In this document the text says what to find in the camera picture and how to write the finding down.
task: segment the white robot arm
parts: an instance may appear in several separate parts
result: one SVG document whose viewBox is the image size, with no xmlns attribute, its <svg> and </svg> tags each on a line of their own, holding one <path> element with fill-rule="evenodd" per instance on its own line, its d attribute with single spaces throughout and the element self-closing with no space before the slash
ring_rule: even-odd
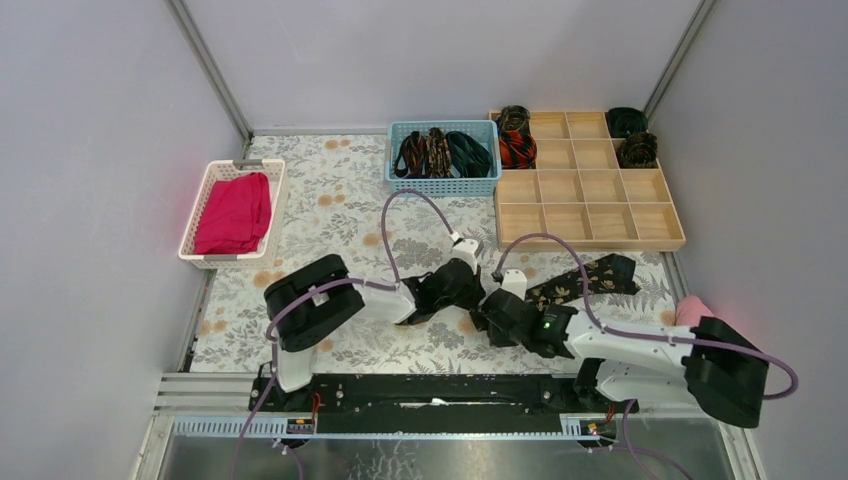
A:
<svg viewBox="0 0 848 480">
<path fill-rule="evenodd" d="M 582 362 L 575 388 L 594 396 L 590 401 L 675 402 L 698 405 L 732 425 L 759 423 L 768 364 L 756 358 L 682 343 L 632 339 L 602 332 L 585 310 L 551 305 L 539 312 L 524 302 L 527 278 L 506 270 L 479 309 L 475 323 L 544 357 L 563 356 Z M 704 317 L 698 327 L 665 327 L 608 321 L 605 327 L 677 339 L 703 338 L 755 349 L 717 318 Z"/>
<path fill-rule="evenodd" d="M 312 381 L 316 344 L 341 323 L 361 319 L 384 319 L 386 324 L 421 323 L 448 305 L 472 308 L 485 297 L 480 285 L 477 240 L 450 235 L 447 264 L 421 277 L 402 279 L 394 290 L 364 287 L 361 284 L 339 287 L 315 295 L 293 314 L 279 330 L 277 342 L 280 387 L 286 392 L 303 388 Z M 341 276 L 347 276 L 338 256 L 324 257 L 275 282 L 265 291 L 269 314 L 276 312 L 310 289 Z"/>
</svg>

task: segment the pink fabric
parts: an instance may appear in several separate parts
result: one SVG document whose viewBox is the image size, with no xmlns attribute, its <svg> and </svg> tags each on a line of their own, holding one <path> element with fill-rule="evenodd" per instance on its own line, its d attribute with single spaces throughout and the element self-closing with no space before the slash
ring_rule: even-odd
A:
<svg viewBox="0 0 848 480">
<path fill-rule="evenodd" d="M 689 295 L 677 303 L 677 325 L 697 327 L 701 317 L 714 317 L 713 312 L 695 295 Z"/>
<path fill-rule="evenodd" d="M 215 182 L 197 225 L 194 252 L 255 252 L 270 223 L 271 193 L 264 173 Z"/>
</svg>

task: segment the white wall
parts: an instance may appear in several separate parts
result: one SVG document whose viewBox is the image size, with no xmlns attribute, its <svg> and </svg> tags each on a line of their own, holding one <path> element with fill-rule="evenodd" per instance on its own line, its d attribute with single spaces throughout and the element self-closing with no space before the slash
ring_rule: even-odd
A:
<svg viewBox="0 0 848 480">
<path fill-rule="evenodd" d="M 188 2 L 255 129 L 643 106 L 698 0 Z"/>
<path fill-rule="evenodd" d="M 846 22 L 843 0 L 722 2 L 652 126 L 691 290 L 801 377 L 755 431 L 772 480 L 848 477 Z"/>
<path fill-rule="evenodd" d="M 239 139 L 164 1 L 0 2 L 0 478 L 126 478 Z"/>
</svg>

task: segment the rolled necktie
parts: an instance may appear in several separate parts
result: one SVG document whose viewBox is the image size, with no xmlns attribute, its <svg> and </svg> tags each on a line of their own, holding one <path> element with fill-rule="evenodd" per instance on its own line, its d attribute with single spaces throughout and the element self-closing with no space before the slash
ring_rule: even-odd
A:
<svg viewBox="0 0 848 480">
<path fill-rule="evenodd" d="M 400 143 L 395 157 L 394 171 L 398 178 L 422 178 L 424 162 L 427 161 L 427 141 L 421 132 L 412 132 Z"/>
<path fill-rule="evenodd" d="M 436 127 L 427 135 L 427 177 L 451 178 L 451 155 L 445 134 Z"/>
<path fill-rule="evenodd" d="M 648 130 L 648 117 L 641 110 L 617 107 L 607 112 L 607 127 L 613 138 L 627 138 Z"/>
<path fill-rule="evenodd" d="M 530 135 L 530 111 L 521 105 L 510 105 L 501 110 L 501 114 L 495 119 L 499 132 L 518 130 Z"/>
<path fill-rule="evenodd" d="M 445 135 L 450 149 L 451 162 L 462 178 L 481 178 L 489 175 L 492 154 L 483 145 L 462 132 Z"/>
<path fill-rule="evenodd" d="M 615 156 L 621 168 L 657 168 L 657 136 L 649 132 L 630 135 Z"/>
<path fill-rule="evenodd" d="M 501 165 L 506 169 L 536 168 L 536 141 L 518 130 L 500 134 Z"/>
</svg>

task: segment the wooden compartment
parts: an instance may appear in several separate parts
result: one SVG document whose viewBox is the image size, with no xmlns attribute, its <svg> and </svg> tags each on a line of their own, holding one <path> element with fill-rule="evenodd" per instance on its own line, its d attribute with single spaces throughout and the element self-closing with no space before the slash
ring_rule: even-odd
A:
<svg viewBox="0 0 848 480">
<path fill-rule="evenodd" d="M 580 183 L 587 202 L 626 202 L 618 170 L 581 170 Z"/>
<path fill-rule="evenodd" d="M 546 138 L 569 138 L 565 114 L 563 112 L 531 113 L 530 134 L 536 141 Z"/>
<path fill-rule="evenodd" d="M 535 170 L 504 170 L 496 195 L 502 203 L 541 203 L 539 179 Z"/>
<path fill-rule="evenodd" d="M 592 238 L 589 212 L 582 203 L 545 205 L 545 224 L 548 233 L 568 242 Z"/>
<path fill-rule="evenodd" d="M 507 245 L 522 235 L 545 231 L 542 205 L 502 203 L 498 206 L 498 239 Z"/>
<path fill-rule="evenodd" d="M 621 178 L 629 202 L 670 202 L 671 195 L 659 169 L 622 168 Z"/>
<path fill-rule="evenodd" d="M 598 240 L 636 240 L 639 235 L 627 205 L 588 205 L 592 234 Z"/>
<path fill-rule="evenodd" d="M 499 111 L 489 113 L 494 120 Z M 686 243 L 662 167 L 622 169 L 603 112 L 531 112 L 536 170 L 504 171 L 495 190 L 498 247 L 532 232 L 578 251 L 676 251 Z M 518 252 L 558 252 L 529 239 Z"/>
<path fill-rule="evenodd" d="M 617 169 L 618 160 L 609 140 L 574 140 L 577 168 Z"/>
<path fill-rule="evenodd" d="M 576 170 L 537 170 L 542 201 L 571 203 L 583 201 L 583 189 Z"/>
<path fill-rule="evenodd" d="M 609 138 L 603 112 L 566 112 L 571 138 Z"/>
<path fill-rule="evenodd" d="M 536 168 L 577 168 L 570 140 L 536 140 Z"/>
<path fill-rule="evenodd" d="M 683 240 L 683 229 L 670 203 L 640 203 L 630 206 L 639 238 L 644 240 Z"/>
</svg>

